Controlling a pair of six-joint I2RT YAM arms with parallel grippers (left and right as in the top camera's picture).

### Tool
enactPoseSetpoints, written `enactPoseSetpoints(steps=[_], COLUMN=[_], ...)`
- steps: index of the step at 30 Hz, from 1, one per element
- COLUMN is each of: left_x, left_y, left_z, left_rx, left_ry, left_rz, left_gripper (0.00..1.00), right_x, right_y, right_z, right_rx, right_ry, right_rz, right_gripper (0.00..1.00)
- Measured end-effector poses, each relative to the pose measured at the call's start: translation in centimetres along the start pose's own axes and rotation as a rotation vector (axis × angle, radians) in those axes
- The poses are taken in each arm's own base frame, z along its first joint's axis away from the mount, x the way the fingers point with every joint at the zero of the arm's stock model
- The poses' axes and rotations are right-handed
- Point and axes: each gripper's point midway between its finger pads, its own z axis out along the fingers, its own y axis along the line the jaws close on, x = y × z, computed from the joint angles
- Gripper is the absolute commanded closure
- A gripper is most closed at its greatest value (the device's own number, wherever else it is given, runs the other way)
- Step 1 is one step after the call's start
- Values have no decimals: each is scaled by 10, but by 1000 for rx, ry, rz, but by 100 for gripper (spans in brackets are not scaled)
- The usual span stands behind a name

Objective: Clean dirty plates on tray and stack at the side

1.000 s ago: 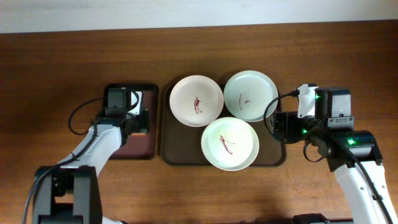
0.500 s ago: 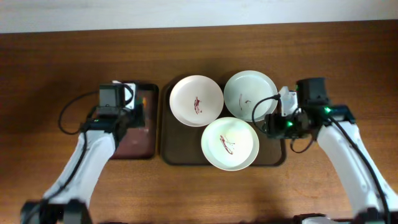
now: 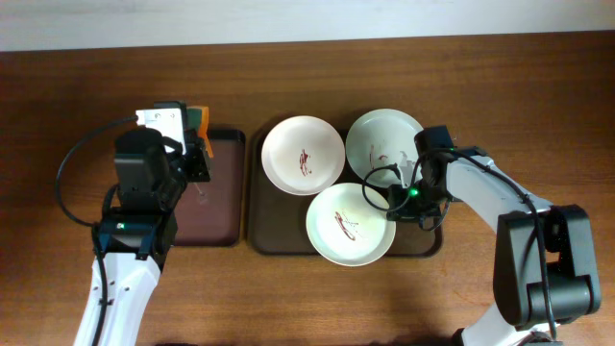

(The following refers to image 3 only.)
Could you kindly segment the orange green scrub sponge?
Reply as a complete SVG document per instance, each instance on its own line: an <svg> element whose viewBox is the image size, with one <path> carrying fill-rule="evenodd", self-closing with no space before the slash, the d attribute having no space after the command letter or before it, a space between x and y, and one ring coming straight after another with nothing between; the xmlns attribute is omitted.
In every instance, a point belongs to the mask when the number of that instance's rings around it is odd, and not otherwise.
<svg viewBox="0 0 615 346"><path fill-rule="evenodd" d="M187 108L188 127L194 128L198 136L205 142L205 147L210 159L214 157L208 137L209 108L206 106L193 106Z"/></svg>

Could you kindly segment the white plate front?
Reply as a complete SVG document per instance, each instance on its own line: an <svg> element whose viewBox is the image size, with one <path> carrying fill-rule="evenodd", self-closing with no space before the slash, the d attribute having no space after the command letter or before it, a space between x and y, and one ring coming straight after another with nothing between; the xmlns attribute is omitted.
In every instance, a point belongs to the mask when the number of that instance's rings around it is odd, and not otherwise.
<svg viewBox="0 0 615 346"><path fill-rule="evenodd" d="M308 239L323 258L342 266L362 266L383 257L396 235L386 218L388 203L371 187L336 184L320 192L306 215Z"/></svg>

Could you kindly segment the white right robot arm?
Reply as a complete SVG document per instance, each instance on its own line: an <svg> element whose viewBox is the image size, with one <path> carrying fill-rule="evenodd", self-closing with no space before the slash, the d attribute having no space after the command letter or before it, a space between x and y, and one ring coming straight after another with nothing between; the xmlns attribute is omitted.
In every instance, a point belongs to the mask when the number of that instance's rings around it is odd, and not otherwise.
<svg viewBox="0 0 615 346"><path fill-rule="evenodd" d="M494 304L455 345L557 345L557 329L602 302L587 212L556 206L509 178L479 147L456 147L444 126L419 132L418 158L388 165L388 218L422 222L440 206L469 206L495 233Z"/></svg>

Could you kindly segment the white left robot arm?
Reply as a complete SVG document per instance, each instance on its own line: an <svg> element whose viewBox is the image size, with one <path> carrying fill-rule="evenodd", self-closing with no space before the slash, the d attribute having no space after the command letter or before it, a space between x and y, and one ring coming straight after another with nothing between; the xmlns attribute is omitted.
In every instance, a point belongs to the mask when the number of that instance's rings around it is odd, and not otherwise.
<svg viewBox="0 0 615 346"><path fill-rule="evenodd" d="M135 344L175 242L175 208L189 184L209 181L211 157L200 130L176 140L138 128L116 140L118 181L90 227L95 260L76 344Z"/></svg>

